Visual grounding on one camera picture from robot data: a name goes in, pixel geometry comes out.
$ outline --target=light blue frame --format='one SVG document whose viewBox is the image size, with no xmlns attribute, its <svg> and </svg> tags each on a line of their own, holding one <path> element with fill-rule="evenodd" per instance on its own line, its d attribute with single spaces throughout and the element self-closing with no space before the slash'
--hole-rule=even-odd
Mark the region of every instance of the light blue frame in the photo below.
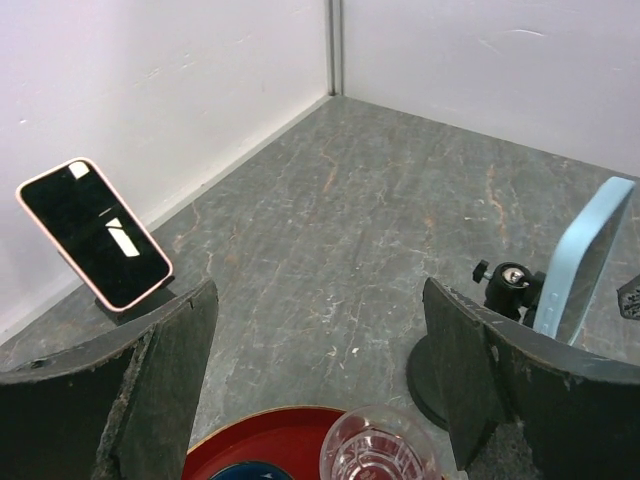
<svg viewBox="0 0 640 480">
<path fill-rule="evenodd" d="M 569 228 L 565 230 L 551 257 L 547 277 L 540 294 L 540 302 L 538 303 L 533 323 L 533 329 L 536 332 L 556 338 L 562 314 L 569 299 L 569 293 L 587 249 L 618 208 L 622 206 L 623 210 L 626 211 L 635 186 L 635 182 L 631 180 L 611 177 L 602 184 Z M 618 224 L 613 225 L 613 240 L 609 250 L 605 253 L 602 267 L 604 267 L 609 257 L 611 247 L 615 244 L 624 214 L 625 212 L 623 211 Z M 603 268 L 600 269 L 597 277 L 593 279 L 594 288 L 589 304 L 593 300 L 593 292 L 598 286 L 602 270 Z M 569 341 L 569 345 L 575 342 L 587 311 L 588 305 L 585 306 L 582 318 Z"/>
</svg>

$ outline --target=gold rim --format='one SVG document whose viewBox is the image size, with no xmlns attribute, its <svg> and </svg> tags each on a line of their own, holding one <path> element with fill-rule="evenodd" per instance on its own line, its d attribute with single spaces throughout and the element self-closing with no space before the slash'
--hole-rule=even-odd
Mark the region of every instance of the gold rim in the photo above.
<svg viewBox="0 0 640 480">
<path fill-rule="evenodd" d="M 211 437 L 213 437 L 215 435 L 218 435 L 220 432 L 223 432 L 227 428 L 231 428 L 231 427 L 233 427 L 233 426 L 235 426 L 235 425 L 237 425 L 239 423 L 244 422 L 245 420 L 249 420 L 250 418 L 257 417 L 258 415 L 263 415 L 265 413 L 279 412 L 281 410 L 296 410 L 296 409 L 299 409 L 299 408 L 314 408 L 316 410 L 329 410 L 331 412 L 336 412 L 336 413 L 341 413 L 341 414 L 345 413 L 345 410 L 341 410 L 339 408 L 323 407 L 323 406 L 319 406 L 319 405 L 290 405 L 290 406 L 285 406 L 285 407 L 270 408 L 268 410 L 263 410 L 261 412 L 252 413 L 251 415 L 247 415 L 246 417 L 242 417 L 240 420 L 236 420 L 235 422 L 230 423 L 229 425 L 225 425 L 224 427 L 220 427 L 217 430 L 214 430 L 212 433 L 207 435 L 205 438 L 203 438 L 198 443 L 196 443 L 193 447 L 191 447 L 189 450 L 187 450 L 187 455 L 189 455 L 191 452 L 193 452 L 196 448 L 198 448 L 200 445 L 205 443 Z"/>
</svg>

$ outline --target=smartphone screen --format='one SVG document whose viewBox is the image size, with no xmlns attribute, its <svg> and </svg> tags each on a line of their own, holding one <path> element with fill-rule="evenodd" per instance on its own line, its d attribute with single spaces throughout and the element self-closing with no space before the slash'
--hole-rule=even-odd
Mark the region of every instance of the smartphone screen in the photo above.
<svg viewBox="0 0 640 480">
<path fill-rule="evenodd" d="M 107 308 L 125 310 L 171 276 L 167 256 L 93 163 L 68 162 L 24 183 L 18 198 Z"/>
</svg>

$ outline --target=clear glass cup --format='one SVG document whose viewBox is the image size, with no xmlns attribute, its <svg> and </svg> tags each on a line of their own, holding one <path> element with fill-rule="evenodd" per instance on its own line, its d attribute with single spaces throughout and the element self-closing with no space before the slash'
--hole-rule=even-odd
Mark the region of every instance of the clear glass cup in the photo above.
<svg viewBox="0 0 640 480">
<path fill-rule="evenodd" d="M 345 413 L 320 452 L 322 480 L 441 480 L 433 442 L 407 414 L 387 406 Z"/>
</svg>

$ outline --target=round black base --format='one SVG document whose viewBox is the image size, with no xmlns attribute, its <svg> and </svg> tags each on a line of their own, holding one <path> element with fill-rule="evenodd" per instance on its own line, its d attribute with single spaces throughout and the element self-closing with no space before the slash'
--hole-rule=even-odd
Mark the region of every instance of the round black base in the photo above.
<svg viewBox="0 0 640 480">
<path fill-rule="evenodd" d="M 429 342 L 424 336 L 411 350 L 407 362 L 407 386 L 414 403 L 432 423 L 448 430 L 440 389 L 433 368 Z"/>
</svg>

